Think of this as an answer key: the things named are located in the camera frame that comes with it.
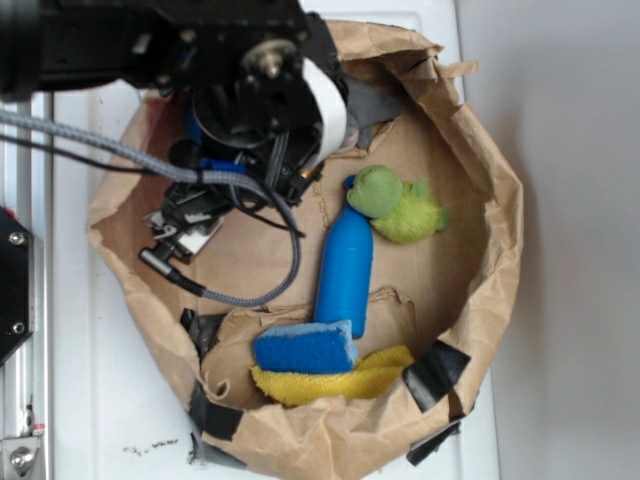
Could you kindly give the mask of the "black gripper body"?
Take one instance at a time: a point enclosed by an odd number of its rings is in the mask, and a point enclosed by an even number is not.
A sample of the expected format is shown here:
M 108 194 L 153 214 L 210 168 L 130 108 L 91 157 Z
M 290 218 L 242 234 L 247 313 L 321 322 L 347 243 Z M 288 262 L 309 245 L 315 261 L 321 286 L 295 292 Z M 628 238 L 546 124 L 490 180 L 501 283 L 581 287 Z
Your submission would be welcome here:
M 190 92 L 185 136 L 168 151 L 171 165 L 246 175 L 288 205 L 300 202 L 343 142 L 348 97 L 326 22 L 316 13 L 306 20 L 297 41 L 272 36 L 244 51 L 231 84 Z M 140 258 L 189 263 L 232 210 L 256 217 L 271 203 L 240 186 L 175 182 L 144 218 L 156 245 Z

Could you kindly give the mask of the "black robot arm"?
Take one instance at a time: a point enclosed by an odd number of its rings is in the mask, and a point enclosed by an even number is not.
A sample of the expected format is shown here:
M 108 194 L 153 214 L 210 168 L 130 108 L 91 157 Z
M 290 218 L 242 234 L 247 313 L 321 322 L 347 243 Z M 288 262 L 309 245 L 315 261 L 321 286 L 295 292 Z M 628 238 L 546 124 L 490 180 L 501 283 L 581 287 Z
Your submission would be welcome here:
M 233 209 L 254 215 L 299 202 L 343 145 L 348 87 L 323 19 L 296 1 L 5 1 L 1 100 L 122 80 L 183 93 L 187 137 L 169 162 L 50 120 L 3 113 L 24 129 L 62 136 L 171 180 L 150 214 L 156 245 L 141 259 L 172 273 Z

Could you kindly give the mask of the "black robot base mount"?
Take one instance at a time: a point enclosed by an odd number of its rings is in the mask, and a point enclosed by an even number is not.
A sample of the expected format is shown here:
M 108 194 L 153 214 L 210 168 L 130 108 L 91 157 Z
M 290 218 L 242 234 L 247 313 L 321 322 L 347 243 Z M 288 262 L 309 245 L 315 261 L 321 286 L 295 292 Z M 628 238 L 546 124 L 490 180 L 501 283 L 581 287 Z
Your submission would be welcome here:
M 33 333 L 33 236 L 1 207 L 1 366 Z

